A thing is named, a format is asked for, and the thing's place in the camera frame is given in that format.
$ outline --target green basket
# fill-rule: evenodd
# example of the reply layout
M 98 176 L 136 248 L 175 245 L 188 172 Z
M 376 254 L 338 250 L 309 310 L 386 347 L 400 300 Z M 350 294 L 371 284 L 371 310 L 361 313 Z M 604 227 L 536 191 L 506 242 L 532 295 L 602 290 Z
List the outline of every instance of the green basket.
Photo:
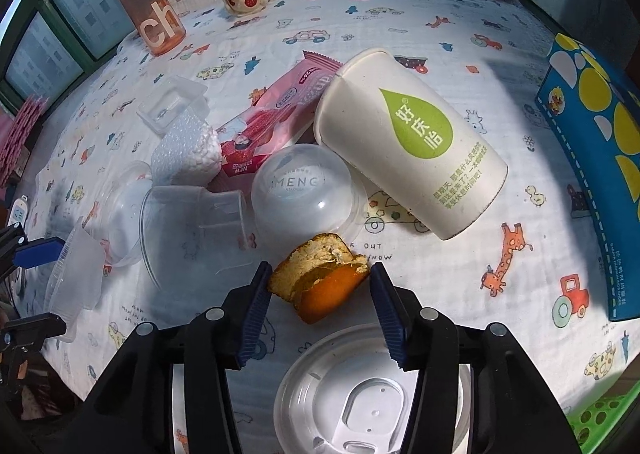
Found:
M 567 420 L 578 440 L 582 454 L 591 454 L 614 429 L 626 410 L 640 394 L 640 381 L 627 394 L 603 396 L 582 412 L 571 413 Z

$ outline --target yellow polka dot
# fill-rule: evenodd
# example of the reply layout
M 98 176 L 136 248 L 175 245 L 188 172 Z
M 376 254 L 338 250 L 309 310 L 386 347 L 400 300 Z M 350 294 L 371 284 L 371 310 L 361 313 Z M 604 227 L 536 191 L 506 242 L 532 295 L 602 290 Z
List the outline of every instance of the yellow polka dot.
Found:
M 578 48 L 580 48 L 578 43 L 564 34 L 558 34 L 556 36 L 556 43 L 558 43 L 564 50 L 578 50 Z
M 611 88 L 593 68 L 582 70 L 578 95 L 589 111 L 604 111 L 611 104 Z
M 625 155 L 640 153 L 640 127 L 622 102 L 616 104 L 613 112 L 613 134 L 616 144 Z
M 597 60 L 593 59 L 593 57 L 591 57 L 589 54 L 585 54 L 584 52 L 582 53 L 582 56 L 586 59 L 586 61 L 589 64 L 591 64 L 596 70 L 598 70 L 600 75 L 602 75 L 606 80 L 611 82 L 609 75 L 607 74 L 607 72 L 604 71 L 604 68 L 601 67 L 600 63 Z
M 635 203 L 638 201 L 638 197 L 640 197 L 640 171 L 638 171 L 636 164 L 624 155 L 618 155 L 616 162 L 618 163 L 620 171 L 622 171 L 622 176 L 625 177 L 629 194 Z

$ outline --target plastic cup lid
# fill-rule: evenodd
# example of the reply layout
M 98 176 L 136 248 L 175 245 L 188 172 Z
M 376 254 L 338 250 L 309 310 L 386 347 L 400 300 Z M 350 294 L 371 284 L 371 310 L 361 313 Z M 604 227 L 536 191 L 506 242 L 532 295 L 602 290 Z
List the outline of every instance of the plastic cup lid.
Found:
M 418 371 L 391 359 L 378 324 L 309 348 L 284 376 L 273 409 L 286 454 L 386 454 L 402 445 Z M 469 427 L 470 374 L 460 366 L 453 450 Z

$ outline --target orange water bottle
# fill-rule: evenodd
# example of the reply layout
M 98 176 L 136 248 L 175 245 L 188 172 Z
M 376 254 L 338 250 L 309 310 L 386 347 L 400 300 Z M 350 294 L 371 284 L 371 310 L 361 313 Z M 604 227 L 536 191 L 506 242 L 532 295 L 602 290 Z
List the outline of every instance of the orange water bottle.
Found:
M 169 0 L 120 0 L 146 46 L 161 56 L 180 44 L 186 35 Z

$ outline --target clear plastic lid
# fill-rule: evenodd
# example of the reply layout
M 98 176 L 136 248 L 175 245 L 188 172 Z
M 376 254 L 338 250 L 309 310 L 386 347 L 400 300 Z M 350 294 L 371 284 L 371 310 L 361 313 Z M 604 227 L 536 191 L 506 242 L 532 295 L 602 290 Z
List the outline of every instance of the clear plastic lid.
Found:
M 350 243 L 367 217 L 367 195 L 347 164 L 326 147 L 296 144 L 255 174 L 251 201 L 260 243 L 286 256 L 323 232 Z
M 292 365 L 278 388 L 273 421 L 280 445 L 285 454 L 399 452 L 417 377 L 389 356 L 378 324 L 329 335 Z M 460 366 L 453 450 L 468 431 L 470 388 L 469 370 Z

